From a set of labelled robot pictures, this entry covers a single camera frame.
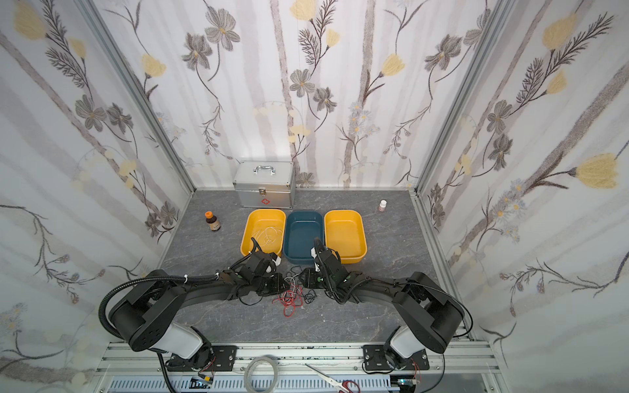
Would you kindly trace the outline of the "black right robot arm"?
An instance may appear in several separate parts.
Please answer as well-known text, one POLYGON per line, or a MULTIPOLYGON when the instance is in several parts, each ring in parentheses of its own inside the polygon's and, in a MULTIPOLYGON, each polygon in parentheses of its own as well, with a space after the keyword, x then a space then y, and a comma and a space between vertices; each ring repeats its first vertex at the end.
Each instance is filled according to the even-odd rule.
POLYGON ((409 278, 384 279, 349 271, 340 255, 319 238, 311 249, 314 267, 300 274, 305 288, 320 289, 339 305, 391 304, 425 348, 443 354, 463 323, 468 309, 421 272, 409 278))

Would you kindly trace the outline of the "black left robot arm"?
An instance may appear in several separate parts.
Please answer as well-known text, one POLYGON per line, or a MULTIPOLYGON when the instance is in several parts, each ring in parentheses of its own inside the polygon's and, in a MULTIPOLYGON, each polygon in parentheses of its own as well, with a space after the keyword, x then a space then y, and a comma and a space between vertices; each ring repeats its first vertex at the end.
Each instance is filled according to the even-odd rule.
POLYGON ((249 254, 226 270, 205 276, 176 276, 154 270, 115 287, 98 308, 99 322, 109 334, 135 352, 171 353, 186 361, 209 362, 211 343, 193 327, 175 322, 186 307, 213 301, 241 301, 250 293, 264 298, 288 289, 278 271, 281 257, 266 253, 257 242, 249 254))

